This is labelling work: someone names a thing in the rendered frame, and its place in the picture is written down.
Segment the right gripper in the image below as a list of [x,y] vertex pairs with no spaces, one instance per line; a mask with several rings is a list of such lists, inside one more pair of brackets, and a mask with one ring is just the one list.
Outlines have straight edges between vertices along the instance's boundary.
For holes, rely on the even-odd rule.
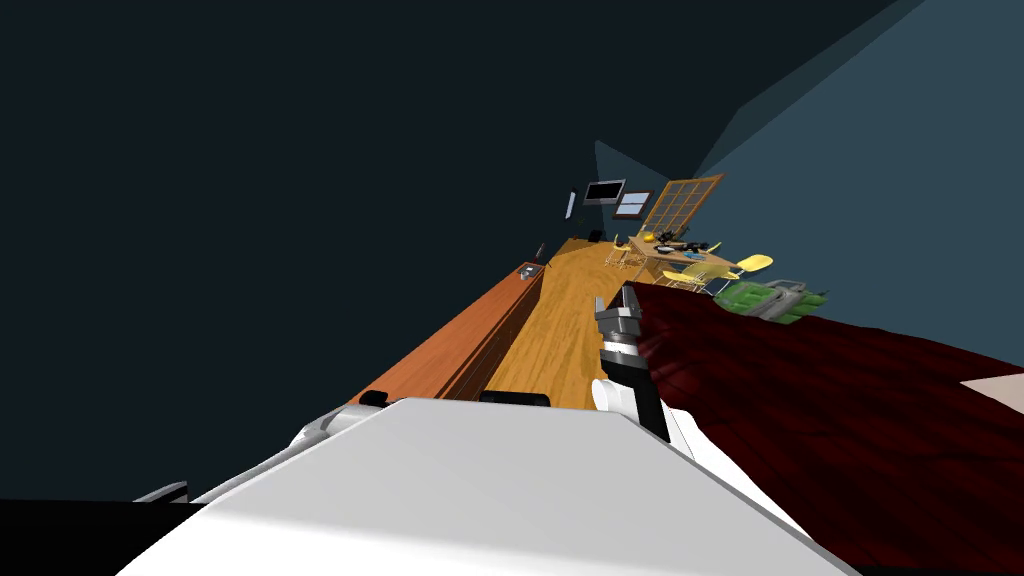
[[598,332],[606,343],[635,345],[641,335],[640,308],[634,286],[624,284],[620,290],[620,307],[606,308],[601,297],[595,298],[595,314]]

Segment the wooden dining table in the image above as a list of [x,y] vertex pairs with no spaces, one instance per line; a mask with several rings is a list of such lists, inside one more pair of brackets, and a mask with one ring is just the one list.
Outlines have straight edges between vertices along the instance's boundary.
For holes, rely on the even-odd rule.
[[698,250],[697,252],[693,252],[689,250],[676,250],[675,247],[677,246],[677,243],[670,243],[670,252],[663,254],[658,251],[658,248],[660,247],[658,243],[645,242],[642,237],[638,236],[629,236],[628,241],[632,250],[639,254],[639,258],[641,260],[640,268],[637,269],[636,274],[633,276],[634,281],[640,278],[642,270],[646,270],[648,268],[654,269],[657,263],[680,266],[687,266],[693,263],[707,263],[715,266],[725,266],[730,271],[737,271],[740,269],[737,264],[727,261],[722,257],[707,251]]

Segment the wooden lattice window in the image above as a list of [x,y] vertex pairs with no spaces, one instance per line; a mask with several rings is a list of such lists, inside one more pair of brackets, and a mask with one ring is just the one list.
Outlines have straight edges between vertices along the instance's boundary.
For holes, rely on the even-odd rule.
[[720,173],[696,179],[668,181],[659,198],[649,209],[638,236],[658,236],[666,232],[676,237],[683,234],[724,176],[724,173]]

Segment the long orange wooden sideboard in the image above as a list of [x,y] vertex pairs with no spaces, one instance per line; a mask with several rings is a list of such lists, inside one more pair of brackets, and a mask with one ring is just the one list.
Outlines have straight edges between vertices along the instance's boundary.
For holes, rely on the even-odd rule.
[[521,264],[367,388],[390,401],[477,400],[534,312],[545,273]]

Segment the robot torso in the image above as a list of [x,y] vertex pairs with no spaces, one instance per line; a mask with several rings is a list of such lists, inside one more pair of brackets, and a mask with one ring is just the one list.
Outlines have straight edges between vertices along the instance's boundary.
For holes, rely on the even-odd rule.
[[213,497],[117,576],[857,576],[613,412],[411,398]]

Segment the brown framed wall picture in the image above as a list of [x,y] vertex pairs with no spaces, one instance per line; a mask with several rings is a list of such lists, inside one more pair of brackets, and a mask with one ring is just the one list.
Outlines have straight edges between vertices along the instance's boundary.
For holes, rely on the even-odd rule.
[[613,219],[639,220],[654,195],[652,190],[625,191],[612,213]]

